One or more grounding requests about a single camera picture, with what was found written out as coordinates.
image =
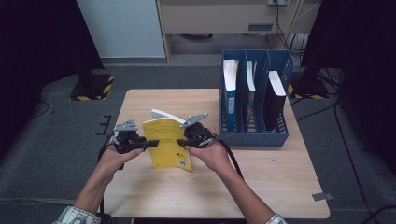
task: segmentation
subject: white wall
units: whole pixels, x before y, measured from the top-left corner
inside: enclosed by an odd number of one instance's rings
[[[101,58],[165,58],[155,0],[78,0]]]

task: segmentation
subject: blue file holder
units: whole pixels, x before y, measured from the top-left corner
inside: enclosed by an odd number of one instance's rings
[[[269,71],[276,70],[279,73],[285,92],[288,92],[291,75],[293,71],[293,60],[287,50],[276,49],[225,49],[223,51],[223,60],[237,59],[243,60],[240,64],[242,69],[238,68],[238,76],[246,76],[246,61],[257,61],[255,77],[259,76],[262,80],[262,92],[265,92],[266,83],[268,81]],[[255,78],[255,86],[257,92],[257,83]],[[242,90],[244,85],[237,86],[240,88],[239,99],[242,97]],[[263,121],[262,104],[254,105],[253,121],[249,123],[248,129],[244,130],[246,125],[242,116],[242,103],[236,100],[235,107],[235,129],[229,131],[227,127],[227,115],[224,112],[224,79],[221,76],[219,89],[219,136],[229,146],[246,146],[246,147],[282,147],[289,137],[288,128],[286,125],[283,112],[279,114],[277,119],[276,129],[274,132],[265,131],[265,124]]]

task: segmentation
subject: book cover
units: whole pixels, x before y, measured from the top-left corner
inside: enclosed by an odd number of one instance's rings
[[[145,137],[148,141],[160,140],[157,147],[151,147],[148,151],[154,169],[177,167],[192,171],[191,155],[177,143],[177,139],[184,139],[184,129],[180,125],[183,119],[162,112],[151,110],[153,119],[142,123]]]
[[[271,132],[275,129],[277,118],[283,110],[285,100],[286,92],[279,74],[277,71],[270,71],[262,111],[266,131]]]
[[[233,132],[235,128],[235,98],[236,98],[236,74],[238,70],[238,60],[223,60],[223,99],[225,101],[225,111],[227,112],[227,128]]]
[[[255,131],[255,129],[250,130],[249,127],[255,128],[254,125],[254,116],[253,116],[253,109],[254,109],[254,95],[256,92],[256,88],[254,85],[254,74],[255,74],[255,67],[256,63],[253,64],[253,61],[247,61],[247,72],[245,78],[245,96],[243,101],[244,107],[244,131],[246,133]]]

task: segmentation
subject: wooden table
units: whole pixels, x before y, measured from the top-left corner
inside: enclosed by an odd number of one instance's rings
[[[160,109],[182,119],[208,113],[206,127],[219,128],[218,89],[130,90],[117,123],[134,119],[139,134],[150,110]],[[284,115],[290,136],[283,147],[232,147],[244,178],[276,212],[286,218],[327,218],[312,161],[289,101]],[[148,152],[116,172],[105,193],[105,212],[113,217],[243,218],[227,189],[202,161],[192,157],[194,170],[154,170]]]

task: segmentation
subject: person's right hand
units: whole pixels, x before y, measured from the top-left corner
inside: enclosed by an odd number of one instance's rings
[[[208,128],[214,134],[217,134],[214,128]],[[228,153],[220,142],[211,142],[205,148],[186,147],[192,156],[201,159],[206,166],[217,174],[225,172],[232,168]]]

